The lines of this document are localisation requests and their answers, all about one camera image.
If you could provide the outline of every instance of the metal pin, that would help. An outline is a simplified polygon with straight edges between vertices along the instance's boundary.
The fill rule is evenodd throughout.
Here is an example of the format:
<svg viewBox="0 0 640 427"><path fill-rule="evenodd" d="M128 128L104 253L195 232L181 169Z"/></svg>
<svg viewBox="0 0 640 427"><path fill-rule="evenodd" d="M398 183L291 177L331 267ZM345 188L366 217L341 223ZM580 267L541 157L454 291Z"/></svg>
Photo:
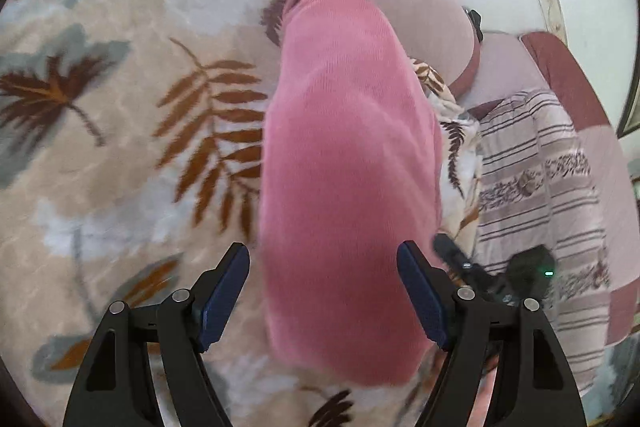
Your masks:
<svg viewBox="0 0 640 427"><path fill-rule="evenodd" d="M122 301L112 302L111 306L109 306L109 311L114 315L117 315L118 313L123 311L123 309L124 309L124 302Z"/></svg>
<svg viewBox="0 0 640 427"><path fill-rule="evenodd" d="M189 295L190 295L189 290L182 288L180 290L176 290L175 292L173 292L171 295L171 298L176 302L183 302L189 298Z"/></svg>
<svg viewBox="0 0 640 427"><path fill-rule="evenodd" d="M463 301L472 301L476 297L476 292L470 286L462 286L462 288L458 288L458 297Z"/></svg>
<svg viewBox="0 0 640 427"><path fill-rule="evenodd" d="M537 312L540 309L540 303L535 299L524 299L524 307L530 312Z"/></svg>

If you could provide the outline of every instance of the folded pink fabric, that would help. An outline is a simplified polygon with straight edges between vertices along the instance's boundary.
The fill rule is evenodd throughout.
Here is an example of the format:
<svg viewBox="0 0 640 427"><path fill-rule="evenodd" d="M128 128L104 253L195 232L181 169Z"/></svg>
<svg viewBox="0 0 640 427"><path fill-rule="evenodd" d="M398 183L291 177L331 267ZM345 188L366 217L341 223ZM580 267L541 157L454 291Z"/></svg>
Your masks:
<svg viewBox="0 0 640 427"><path fill-rule="evenodd" d="M260 250L268 329L288 363L404 383L433 344L396 271L440 222L436 116L367 0L287 0L266 116Z"/></svg>

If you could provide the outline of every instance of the striped fabric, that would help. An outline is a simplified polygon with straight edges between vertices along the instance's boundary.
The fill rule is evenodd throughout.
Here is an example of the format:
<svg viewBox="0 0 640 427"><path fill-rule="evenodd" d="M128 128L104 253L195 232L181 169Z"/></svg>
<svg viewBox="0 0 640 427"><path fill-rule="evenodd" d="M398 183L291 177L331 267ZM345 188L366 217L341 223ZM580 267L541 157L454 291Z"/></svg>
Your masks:
<svg viewBox="0 0 640 427"><path fill-rule="evenodd" d="M545 312L584 393L609 322L609 266L599 197L569 115L550 90L525 90L481 122L482 192L474 259L491 273L544 244L556 260Z"/></svg>

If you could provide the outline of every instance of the blue gripper pad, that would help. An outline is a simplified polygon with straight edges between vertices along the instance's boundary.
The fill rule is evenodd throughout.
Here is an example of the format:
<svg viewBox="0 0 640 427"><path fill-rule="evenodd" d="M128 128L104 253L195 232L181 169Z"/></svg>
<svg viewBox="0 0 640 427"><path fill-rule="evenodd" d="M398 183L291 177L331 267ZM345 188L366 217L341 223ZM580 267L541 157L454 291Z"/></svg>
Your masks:
<svg viewBox="0 0 640 427"><path fill-rule="evenodd" d="M409 294L420 325L429 339L444 349L447 341L447 316L440 297L431 285L427 275L420 268L415 255L422 256L422 252L415 247L416 253L402 243L398 247L398 274L406 292Z"/></svg>
<svg viewBox="0 0 640 427"><path fill-rule="evenodd" d="M202 327L198 341L204 351L220 340L248 274L249 251L242 245L202 309Z"/></svg>

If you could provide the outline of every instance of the pink cloth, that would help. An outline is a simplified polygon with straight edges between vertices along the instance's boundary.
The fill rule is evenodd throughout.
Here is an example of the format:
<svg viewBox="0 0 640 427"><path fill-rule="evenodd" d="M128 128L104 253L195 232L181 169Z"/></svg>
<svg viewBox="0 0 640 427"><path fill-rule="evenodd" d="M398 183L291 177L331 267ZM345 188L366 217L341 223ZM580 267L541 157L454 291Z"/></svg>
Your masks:
<svg viewBox="0 0 640 427"><path fill-rule="evenodd" d="M362 385L404 383L428 341L396 271L440 223L440 128L367 0L287 0L265 122L260 245L276 354Z"/></svg>

